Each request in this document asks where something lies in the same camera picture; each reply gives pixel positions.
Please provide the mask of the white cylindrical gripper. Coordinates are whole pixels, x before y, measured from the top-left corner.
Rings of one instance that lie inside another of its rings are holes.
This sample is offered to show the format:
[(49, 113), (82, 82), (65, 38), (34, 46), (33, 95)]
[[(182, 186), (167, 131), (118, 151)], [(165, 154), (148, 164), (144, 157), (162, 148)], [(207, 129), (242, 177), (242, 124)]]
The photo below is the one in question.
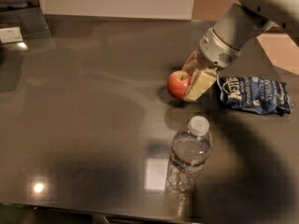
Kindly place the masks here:
[[(198, 60), (204, 65), (219, 69), (229, 67), (236, 59), (240, 57), (241, 52), (230, 48), (209, 28), (199, 41)], [(183, 99), (187, 102), (195, 102), (208, 89), (210, 89), (217, 80), (215, 69), (204, 68), (199, 70), (197, 52), (193, 51), (182, 70), (192, 75), (191, 84), (186, 90)]]

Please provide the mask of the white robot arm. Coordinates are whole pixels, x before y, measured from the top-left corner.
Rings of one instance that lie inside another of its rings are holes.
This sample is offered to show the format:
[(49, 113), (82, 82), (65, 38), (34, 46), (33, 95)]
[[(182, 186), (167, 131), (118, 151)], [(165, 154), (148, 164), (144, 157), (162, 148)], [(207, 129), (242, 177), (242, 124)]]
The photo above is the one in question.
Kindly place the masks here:
[(191, 75), (183, 99), (196, 101), (216, 81), (217, 73), (241, 55), (253, 37), (278, 25), (299, 45), (299, 0), (238, 0), (207, 29), (182, 70)]

